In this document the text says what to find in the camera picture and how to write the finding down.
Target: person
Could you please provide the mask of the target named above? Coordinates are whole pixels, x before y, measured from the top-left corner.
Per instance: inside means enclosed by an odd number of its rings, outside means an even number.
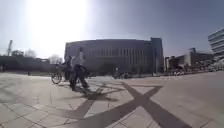
[[[77,79],[80,80],[82,86],[84,89],[88,89],[89,85],[85,81],[85,67],[83,66],[84,63],[84,57],[82,50],[80,50],[79,57],[73,56],[71,59],[71,78],[70,78],[70,87],[73,91],[75,91],[76,88],[76,81]]]
[[[65,65],[65,69],[64,69],[64,72],[65,72],[65,81],[69,80],[70,69],[71,69],[71,66],[70,66],[71,59],[72,59],[71,56],[66,57],[65,62],[62,64],[62,65]]]

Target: pedestrian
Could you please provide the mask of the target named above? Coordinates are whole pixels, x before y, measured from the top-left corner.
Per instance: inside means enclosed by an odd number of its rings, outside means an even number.
[[[83,55],[82,49],[80,49],[79,56],[78,57],[73,56],[72,60],[71,60],[72,75],[70,78],[70,87],[72,88],[73,91],[75,91],[77,79],[80,80],[84,89],[89,88],[89,85],[85,81],[85,71],[84,70],[86,70],[86,69],[83,66],[83,63],[84,63],[84,55]]]

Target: distant building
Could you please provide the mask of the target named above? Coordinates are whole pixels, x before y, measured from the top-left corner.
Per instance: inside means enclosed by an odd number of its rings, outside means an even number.
[[[166,57],[165,58],[165,69],[177,68],[177,66],[195,66],[197,63],[210,62],[213,60],[213,53],[196,51],[195,48],[189,49],[189,52],[185,55],[177,57]]]
[[[224,29],[214,32],[208,36],[215,57],[224,57]]]
[[[110,69],[120,72],[159,72],[163,64],[163,47],[160,38],[151,40],[102,39],[66,43],[65,57],[78,56],[83,48],[84,66],[94,71]]]

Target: tall building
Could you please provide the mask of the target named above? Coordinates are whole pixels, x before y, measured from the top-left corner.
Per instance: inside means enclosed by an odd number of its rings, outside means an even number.
[[[107,66],[121,72],[159,72],[164,66],[162,40],[101,39],[66,43],[65,57],[83,49],[84,66],[100,71]]]
[[[215,57],[224,57],[224,29],[214,32],[208,36]]]

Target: paved plaza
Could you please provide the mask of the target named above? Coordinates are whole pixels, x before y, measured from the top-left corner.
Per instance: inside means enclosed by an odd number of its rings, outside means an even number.
[[[223,79],[224,72],[94,77],[85,96],[67,82],[3,73],[0,128],[224,128]]]

